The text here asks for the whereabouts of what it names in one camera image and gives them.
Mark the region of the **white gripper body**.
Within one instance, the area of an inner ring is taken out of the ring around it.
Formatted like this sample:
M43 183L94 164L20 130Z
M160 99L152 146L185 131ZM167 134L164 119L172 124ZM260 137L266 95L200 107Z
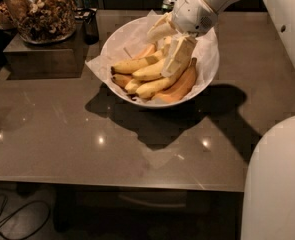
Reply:
M205 35L217 22L218 16L205 0L176 0L171 21L180 33Z

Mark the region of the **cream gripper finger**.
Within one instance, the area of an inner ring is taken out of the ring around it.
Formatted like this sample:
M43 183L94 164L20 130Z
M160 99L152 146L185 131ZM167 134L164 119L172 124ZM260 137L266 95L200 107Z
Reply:
M162 69L163 77L174 75L181 66L189 64L197 40L193 35L182 34L175 36L170 43L167 58Z
M164 37L175 34L177 34L177 30L172 23L172 13L167 12L148 30L146 39L149 43L155 43Z

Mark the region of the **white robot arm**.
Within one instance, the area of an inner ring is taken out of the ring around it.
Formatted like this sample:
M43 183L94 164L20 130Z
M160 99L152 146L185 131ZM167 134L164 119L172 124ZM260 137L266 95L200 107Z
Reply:
M242 0L205 1L222 12ZM261 2L295 70L295 0ZM173 240L295 240L295 81L268 51L256 58L248 51L242 46L228 55L249 92L214 85L184 105L154 114L180 126L209 118L248 164L242 207L235 207L234 196L220 195L199 236Z

